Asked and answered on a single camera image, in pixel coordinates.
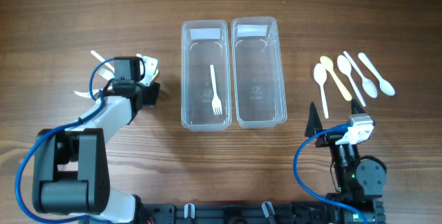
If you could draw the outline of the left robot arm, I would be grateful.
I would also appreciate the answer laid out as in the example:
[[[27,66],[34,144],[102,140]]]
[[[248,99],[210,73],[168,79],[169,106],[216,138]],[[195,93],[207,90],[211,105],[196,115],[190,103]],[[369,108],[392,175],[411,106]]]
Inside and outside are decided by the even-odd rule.
[[[93,108],[74,123],[43,129],[37,136],[31,150],[32,204],[40,214],[62,215],[65,223],[150,221],[138,196],[111,187],[106,143],[144,106],[155,106],[158,61],[136,55],[114,62],[114,77],[97,92]]]

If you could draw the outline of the white fork handle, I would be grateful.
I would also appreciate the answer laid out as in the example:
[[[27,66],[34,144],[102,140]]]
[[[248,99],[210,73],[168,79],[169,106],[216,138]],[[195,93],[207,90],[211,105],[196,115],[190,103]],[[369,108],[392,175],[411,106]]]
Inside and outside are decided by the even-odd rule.
[[[100,62],[104,62],[105,59],[96,51],[91,50],[90,52],[96,59],[98,59]],[[105,66],[108,67],[113,73],[115,72],[115,68],[110,63],[105,63]]]

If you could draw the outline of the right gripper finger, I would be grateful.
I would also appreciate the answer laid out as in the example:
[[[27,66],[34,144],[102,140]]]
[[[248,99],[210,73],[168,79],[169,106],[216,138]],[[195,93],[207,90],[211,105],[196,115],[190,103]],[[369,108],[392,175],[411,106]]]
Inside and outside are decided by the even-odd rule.
[[[357,100],[352,99],[350,101],[351,103],[351,111],[352,111],[352,115],[357,115],[357,114],[366,114],[365,110],[362,108],[362,106],[357,102]]]
[[[317,111],[317,108],[313,102],[309,105],[309,117],[307,121],[307,126],[305,129],[305,137],[312,137],[314,134],[321,132],[323,130],[322,123]]]

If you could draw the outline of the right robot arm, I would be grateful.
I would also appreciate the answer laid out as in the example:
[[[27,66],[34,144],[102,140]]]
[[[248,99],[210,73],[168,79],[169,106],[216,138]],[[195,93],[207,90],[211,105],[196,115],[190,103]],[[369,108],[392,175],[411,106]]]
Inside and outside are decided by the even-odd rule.
[[[315,138],[315,147],[327,147],[331,154],[335,192],[307,207],[312,223],[385,223],[383,196],[387,167],[374,156],[362,156],[358,144],[366,141],[374,130],[375,121],[356,100],[351,101],[352,114],[341,127],[324,132],[316,106],[309,106],[305,136]]]

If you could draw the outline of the light blue plastic fork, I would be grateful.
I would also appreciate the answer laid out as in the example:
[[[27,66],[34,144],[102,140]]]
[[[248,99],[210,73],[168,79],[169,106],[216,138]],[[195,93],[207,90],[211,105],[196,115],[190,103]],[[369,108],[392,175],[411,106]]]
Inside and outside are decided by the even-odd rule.
[[[98,73],[99,73],[99,75],[100,75],[101,77],[103,77],[105,80],[111,80],[111,79],[113,79],[113,78],[115,77],[114,74],[113,74],[111,71],[106,70],[105,68],[101,68],[101,69],[98,71]]]

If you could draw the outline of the yellow plastic fork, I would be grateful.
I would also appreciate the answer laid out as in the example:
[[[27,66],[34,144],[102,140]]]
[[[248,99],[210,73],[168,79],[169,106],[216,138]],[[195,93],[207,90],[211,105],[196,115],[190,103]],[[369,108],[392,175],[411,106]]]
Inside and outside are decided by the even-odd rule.
[[[157,69],[155,70],[155,73],[154,73],[153,77],[152,77],[152,81],[155,81],[156,78],[157,78],[157,76],[158,76],[159,74],[160,74],[160,70],[157,68]]]

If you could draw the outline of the white fork diagonal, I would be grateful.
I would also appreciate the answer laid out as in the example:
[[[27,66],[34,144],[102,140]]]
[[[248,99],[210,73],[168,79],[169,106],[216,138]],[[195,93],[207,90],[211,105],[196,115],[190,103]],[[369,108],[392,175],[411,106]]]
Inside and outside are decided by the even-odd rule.
[[[210,65],[211,83],[213,89],[212,109],[215,115],[222,115],[222,103],[218,96],[214,65]]]

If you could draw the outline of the white fork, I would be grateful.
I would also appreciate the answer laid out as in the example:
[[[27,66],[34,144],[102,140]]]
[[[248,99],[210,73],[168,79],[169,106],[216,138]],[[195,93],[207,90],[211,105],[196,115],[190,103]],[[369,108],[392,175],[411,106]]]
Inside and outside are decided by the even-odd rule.
[[[79,92],[79,91],[74,91],[74,93],[80,97],[84,97],[84,98],[91,98],[90,92]],[[95,98],[99,98],[99,89],[93,89],[92,93],[94,95]]]

